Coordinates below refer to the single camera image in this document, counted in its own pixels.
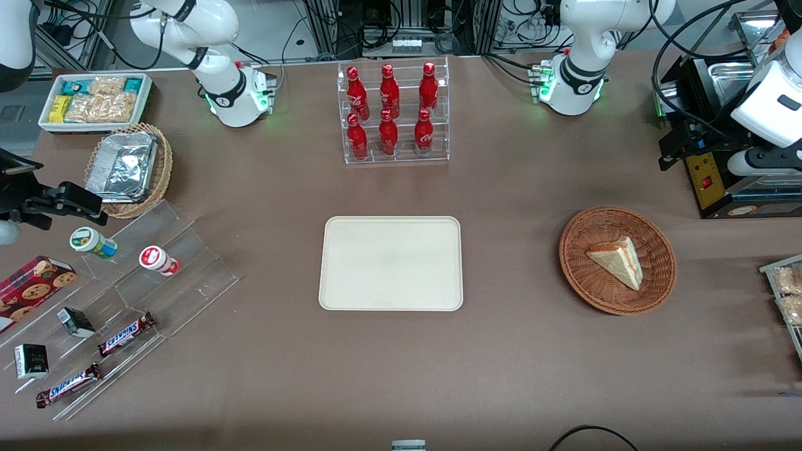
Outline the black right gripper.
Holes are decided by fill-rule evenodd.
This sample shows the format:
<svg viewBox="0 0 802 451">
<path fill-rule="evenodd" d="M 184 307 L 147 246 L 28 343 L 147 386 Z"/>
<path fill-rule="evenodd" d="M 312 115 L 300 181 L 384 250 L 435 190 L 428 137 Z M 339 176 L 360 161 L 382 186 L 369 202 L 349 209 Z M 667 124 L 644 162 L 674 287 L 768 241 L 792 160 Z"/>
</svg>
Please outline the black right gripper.
<svg viewBox="0 0 802 451">
<path fill-rule="evenodd" d="M 37 229 L 51 228 L 52 218 L 73 216 L 98 226 L 106 226 L 108 214 L 102 211 L 102 198 L 73 182 L 52 188 L 38 182 L 34 172 L 43 168 L 1 149 L 1 219 L 29 224 Z"/>
</svg>

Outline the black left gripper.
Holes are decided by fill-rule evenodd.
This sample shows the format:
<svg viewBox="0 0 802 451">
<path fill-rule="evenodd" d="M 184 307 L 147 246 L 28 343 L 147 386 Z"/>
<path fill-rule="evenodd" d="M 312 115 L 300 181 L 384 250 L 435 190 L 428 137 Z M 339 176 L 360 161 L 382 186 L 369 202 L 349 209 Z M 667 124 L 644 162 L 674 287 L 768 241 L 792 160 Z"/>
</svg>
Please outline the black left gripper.
<svg viewBox="0 0 802 451">
<path fill-rule="evenodd" d="M 668 171 L 676 163 L 690 157 L 701 156 L 708 152 L 736 152 L 748 150 L 763 144 L 763 140 L 738 123 L 728 123 L 714 131 L 705 125 L 695 126 L 696 139 L 682 142 L 670 139 L 659 140 L 659 168 Z"/>
</svg>

